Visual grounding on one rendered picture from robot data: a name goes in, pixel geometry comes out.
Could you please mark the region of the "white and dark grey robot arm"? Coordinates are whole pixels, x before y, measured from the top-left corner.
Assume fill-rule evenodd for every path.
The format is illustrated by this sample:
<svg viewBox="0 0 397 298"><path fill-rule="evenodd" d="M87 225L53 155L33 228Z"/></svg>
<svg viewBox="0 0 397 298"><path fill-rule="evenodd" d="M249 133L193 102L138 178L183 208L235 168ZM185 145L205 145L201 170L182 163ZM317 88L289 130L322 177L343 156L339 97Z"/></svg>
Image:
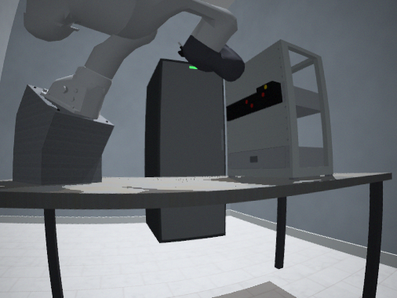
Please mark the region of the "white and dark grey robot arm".
<svg viewBox="0 0 397 298"><path fill-rule="evenodd" d="M185 59L228 82L240 78L245 63L226 45L238 30L237 18L225 8L202 0L27 0L24 26L36 38L61 41L79 31L72 24L111 35L94 46L84 67L57 79L41 95L74 114L98 119L123 60L152 42L158 29L181 12L201 16L182 47Z"/></svg>

